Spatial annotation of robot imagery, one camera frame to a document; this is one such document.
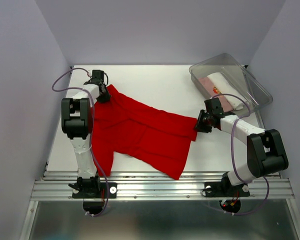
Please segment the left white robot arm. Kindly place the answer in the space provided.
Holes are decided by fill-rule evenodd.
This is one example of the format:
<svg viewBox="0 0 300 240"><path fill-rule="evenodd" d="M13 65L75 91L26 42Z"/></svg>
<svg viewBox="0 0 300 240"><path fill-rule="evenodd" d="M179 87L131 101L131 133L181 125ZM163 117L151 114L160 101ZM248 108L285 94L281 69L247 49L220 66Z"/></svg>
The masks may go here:
<svg viewBox="0 0 300 240"><path fill-rule="evenodd" d="M97 175L91 152L91 135L94 124L95 103L111 99L107 89L108 75L103 70L93 70L89 80L78 87L78 93L61 101L61 129L70 139L78 166L78 177L94 178Z"/></svg>

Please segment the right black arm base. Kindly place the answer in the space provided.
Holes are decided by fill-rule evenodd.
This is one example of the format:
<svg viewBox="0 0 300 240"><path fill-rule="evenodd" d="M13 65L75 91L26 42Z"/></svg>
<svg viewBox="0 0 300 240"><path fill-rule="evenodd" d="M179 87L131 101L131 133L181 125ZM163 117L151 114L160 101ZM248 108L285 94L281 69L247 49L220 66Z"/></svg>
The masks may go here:
<svg viewBox="0 0 300 240"><path fill-rule="evenodd" d="M232 185L226 172L219 181L205 182L201 195L207 198L249 197L250 191L247 184Z"/></svg>

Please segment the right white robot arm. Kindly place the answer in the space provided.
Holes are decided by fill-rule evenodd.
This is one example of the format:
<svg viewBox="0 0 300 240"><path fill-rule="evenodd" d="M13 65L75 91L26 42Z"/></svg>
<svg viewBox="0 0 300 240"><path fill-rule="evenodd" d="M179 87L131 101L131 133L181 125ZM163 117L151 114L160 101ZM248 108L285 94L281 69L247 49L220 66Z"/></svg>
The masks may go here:
<svg viewBox="0 0 300 240"><path fill-rule="evenodd" d="M286 170L289 160L282 137L278 130L265 130L256 127L231 111L225 112L218 97L205 100L205 109L197 118L195 130L210 133L213 128L230 134L232 171L220 182L221 192L232 195L238 185L247 184L255 179ZM234 154L234 139L246 145L246 163L237 167Z"/></svg>

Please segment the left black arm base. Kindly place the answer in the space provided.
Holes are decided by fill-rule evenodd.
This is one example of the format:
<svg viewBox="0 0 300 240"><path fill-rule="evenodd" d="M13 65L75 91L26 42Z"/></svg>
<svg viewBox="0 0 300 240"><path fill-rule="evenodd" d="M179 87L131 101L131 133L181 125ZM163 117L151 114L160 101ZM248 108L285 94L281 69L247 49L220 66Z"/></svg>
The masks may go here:
<svg viewBox="0 0 300 240"><path fill-rule="evenodd" d="M115 199L118 185L116 182L101 182L98 176L78 177L75 183L69 183L74 199Z"/></svg>

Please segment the red t-shirt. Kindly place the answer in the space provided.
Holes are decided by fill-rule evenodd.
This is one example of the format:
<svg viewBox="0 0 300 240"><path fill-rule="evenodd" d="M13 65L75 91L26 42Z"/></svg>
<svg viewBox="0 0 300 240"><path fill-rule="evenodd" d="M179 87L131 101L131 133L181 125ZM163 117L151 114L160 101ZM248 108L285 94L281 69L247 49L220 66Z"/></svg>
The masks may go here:
<svg viewBox="0 0 300 240"><path fill-rule="evenodd" d="M111 98L96 102L92 150L100 176L110 176L114 153L141 160L178 180L185 168L191 142L197 138L196 118L138 102L112 84Z"/></svg>

